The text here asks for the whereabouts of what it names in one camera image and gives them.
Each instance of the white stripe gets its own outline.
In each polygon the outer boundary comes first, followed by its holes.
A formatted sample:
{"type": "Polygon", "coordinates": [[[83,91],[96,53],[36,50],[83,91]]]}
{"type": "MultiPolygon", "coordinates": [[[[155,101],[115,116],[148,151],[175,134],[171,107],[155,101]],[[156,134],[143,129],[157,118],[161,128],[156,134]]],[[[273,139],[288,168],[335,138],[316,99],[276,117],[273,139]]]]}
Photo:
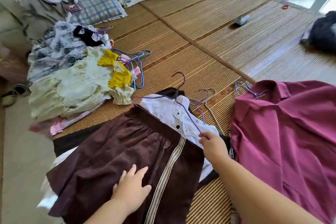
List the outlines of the white stripe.
{"type": "Polygon", "coordinates": [[[174,163],[176,162],[176,160],[179,158],[179,156],[181,155],[181,152],[183,150],[184,144],[186,142],[186,138],[184,136],[181,136],[181,139],[178,143],[178,146],[176,146],[176,148],[174,149],[173,153],[171,154],[168,163],[160,177],[160,180],[157,184],[157,187],[155,189],[154,195],[153,195],[153,199],[152,202],[149,206],[147,215],[146,215],[146,220],[145,220],[145,224],[153,224],[154,223],[154,219],[155,219],[155,215],[161,200],[161,197],[163,195],[163,192],[166,188],[171,170],[173,168],[174,163]]]}

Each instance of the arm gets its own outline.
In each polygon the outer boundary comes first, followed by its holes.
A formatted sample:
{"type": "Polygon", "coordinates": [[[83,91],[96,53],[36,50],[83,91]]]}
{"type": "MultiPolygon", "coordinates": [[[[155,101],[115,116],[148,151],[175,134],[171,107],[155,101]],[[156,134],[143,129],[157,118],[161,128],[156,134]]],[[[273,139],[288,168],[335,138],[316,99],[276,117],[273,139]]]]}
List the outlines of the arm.
{"type": "Polygon", "coordinates": [[[233,205],[248,224],[322,224],[317,218],[229,158],[224,141],[204,132],[199,142],[219,174],[233,205]]]}
{"type": "Polygon", "coordinates": [[[142,179],[148,167],[140,169],[132,166],[123,171],[119,184],[113,187],[111,200],[103,204],[84,224],[122,224],[126,217],[135,212],[151,191],[151,185],[142,187],[142,179]]]}

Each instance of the bamboo mat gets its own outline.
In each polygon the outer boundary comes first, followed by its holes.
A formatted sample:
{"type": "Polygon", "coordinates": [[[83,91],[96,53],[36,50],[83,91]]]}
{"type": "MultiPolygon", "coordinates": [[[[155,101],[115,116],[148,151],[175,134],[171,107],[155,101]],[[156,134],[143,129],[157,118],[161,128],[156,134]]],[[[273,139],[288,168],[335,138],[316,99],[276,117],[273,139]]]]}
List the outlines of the bamboo mat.
{"type": "MultiPolygon", "coordinates": [[[[283,10],[282,5],[273,0],[150,0],[126,9],[128,17],[101,26],[113,25],[108,34],[115,48],[152,51],[142,60],[145,87],[135,96],[178,86],[182,78],[171,75],[182,71],[187,76],[182,90],[188,97],[201,98],[196,93],[200,88],[216,89],[208,106],[227,132],[237,96],[234,82],[239,78],[249,84],[262,79],[336,81],[334,57],[307,52],[293,42],[317,15],[297,8],[283,10]],[[247,14],[246,25],[232,25],[236,17],[247,14]]],[[[129,108],[108,101],[58,137],[129,108]]],[[[205,121],[216,125],[204,105],[201,110],[205,121]]],[[[195,194],[187,224],[229,223],[230,212],[229,196],[216,179],[195,194]]]]}

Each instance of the white shirt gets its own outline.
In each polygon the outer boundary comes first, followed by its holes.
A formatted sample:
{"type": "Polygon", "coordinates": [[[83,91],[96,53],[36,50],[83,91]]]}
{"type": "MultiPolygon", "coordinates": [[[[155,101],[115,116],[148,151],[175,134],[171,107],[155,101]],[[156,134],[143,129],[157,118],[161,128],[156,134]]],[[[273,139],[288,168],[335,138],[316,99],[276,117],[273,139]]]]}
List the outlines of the white shirt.
{"type": "MultiPolygon", "coordinates": [[[[146,97],[159,96],[160,95],[157,94],[151,94],[146,97]]],[[[203,121],[193,116],[188,111],[190,101],[185,96],[178,96],[177,101],[181,103],[187,111],[185,111],[185,109],[175,100],[171,100],[165,97],[156,99],[143,98],[140,105],[149,111],[152,115],[160,119],[161,122],[167,124],[175,131],[179,132],[182,136],[186,137],[190,142],[203,149],[203,146],[199,143],[200,137],[198,135],[200,132],[188,117],[187,112],[202,132],[210,131],[216,135],[219,135],[216,127],[204,124],[203,121]]],[[[199,181],[203,180],[212,170],[213,168],[210,162],[207,159],[204,159],[204,165],[199,181]]]]}

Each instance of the brown skirt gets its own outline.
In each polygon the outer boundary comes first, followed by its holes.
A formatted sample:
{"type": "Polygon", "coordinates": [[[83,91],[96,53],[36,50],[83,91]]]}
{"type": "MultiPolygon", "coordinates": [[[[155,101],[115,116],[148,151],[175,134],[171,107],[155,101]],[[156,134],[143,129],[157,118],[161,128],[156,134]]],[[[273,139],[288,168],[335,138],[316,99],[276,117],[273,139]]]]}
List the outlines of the brown skirt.
{"type": "Polygon", "coordinates": [[[141,107],[107,121],[47,173],[58,199],[48,213],[84,223],[107,202],[132,164],[148,166],[142,185],[152,190],[124,223],[185,223],[203,167],[202,149],[141,107]]]}

